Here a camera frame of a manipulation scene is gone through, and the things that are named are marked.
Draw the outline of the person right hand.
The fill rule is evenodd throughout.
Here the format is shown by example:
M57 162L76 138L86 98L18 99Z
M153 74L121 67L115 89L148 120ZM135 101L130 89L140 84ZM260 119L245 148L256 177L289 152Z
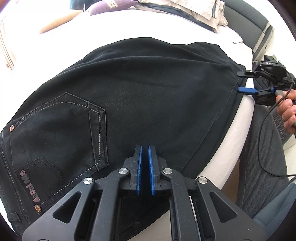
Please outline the person right hand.
M296 107L293 104L293 100L295 100L295 90L292 89L290 93L286 96L285 100L279 103L277 107L277 112L281 116L284 121L284 128L288 133L295 135L295 114Z

